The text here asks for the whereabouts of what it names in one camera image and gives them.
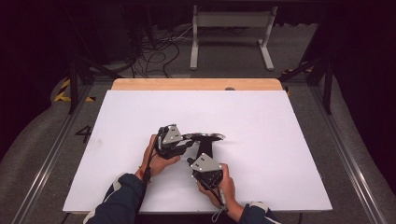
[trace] person's left hand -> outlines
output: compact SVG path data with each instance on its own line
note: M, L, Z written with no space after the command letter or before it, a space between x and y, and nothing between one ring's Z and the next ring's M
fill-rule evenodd
M154 144L156 134L153 134L149 140L149 144L146 147L145 155L143 157L142 165L139 167L139 170L136 172L136 176L142 179L143 173L146 169L146 166L148 165L148 160L149 160L149 153L151 151L151 148ZM174 158L171 158L169 160L166 160L159 155L157 155L155 148L153 149L153 158L151 159L150 162L150 171L151 171L151 177L158 175L160 172L162 172L166 166L175 164L177 161L180 160L180 156L175 156Z

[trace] white desk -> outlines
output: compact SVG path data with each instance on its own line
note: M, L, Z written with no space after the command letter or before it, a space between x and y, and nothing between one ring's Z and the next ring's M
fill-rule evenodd
M229 164L238 202L261 201L275 211L332 209L284 91L108 91L64 211L91 211L117 175L135 172L150 135L170 123L182 133L226 136L213 144L213 155ZM196 152L189 148L151 179L141 212L216 211L191 178L186 159Z

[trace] person's right hand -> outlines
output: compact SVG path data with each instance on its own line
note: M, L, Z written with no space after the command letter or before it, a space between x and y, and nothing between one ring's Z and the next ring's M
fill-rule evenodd
M219 187L223 190L225 201L227 203L228 213L227 215L234 221L238 222L239 218L242 216L244 207L241 206L235 199L235 186L233 184L233 179L230 177L229 169L227 164L222 164L223 179L221 180ZM210 202L213 203L217 208L220 208L219 201L213 195L210 190L204 189L204 187L197 182L199 191L209 197Z

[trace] dark blue sleeve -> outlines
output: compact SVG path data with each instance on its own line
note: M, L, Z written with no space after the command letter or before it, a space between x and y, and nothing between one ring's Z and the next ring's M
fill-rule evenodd
M133 224L142 188L143 182L135 175L121 175L109 188L105 200L85 217L84 223Z
M264 203L250 203L245 206L239 224L280 224L273 212Z

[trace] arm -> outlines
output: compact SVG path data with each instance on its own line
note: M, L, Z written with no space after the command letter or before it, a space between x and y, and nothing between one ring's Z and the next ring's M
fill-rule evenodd
M124 174L117 178L106 193L104 201L93 209L84 219L84 224L93 223L134 223L136 209L140 204L143 191L143 173L151 156L151 176L158 175L166 166L176 163L180 157L165 160L158 155L150 155L156 135L152 135L146 148L142 165L134 175Z
M225 200L227 203L228 212L227 215L235 222L243 224L276 224L279 223L272 211L263 203L251 203L247 204L245 208L239 204L235 199L235 186L233 179L230 177L229 169L227 164L222 164L223 167L223 179L219 184L219 187L223 190ZM210 201L217 207L220 208L219 202L213 196L209 190L205 190L201 184L198 183L199 190L207 195Z

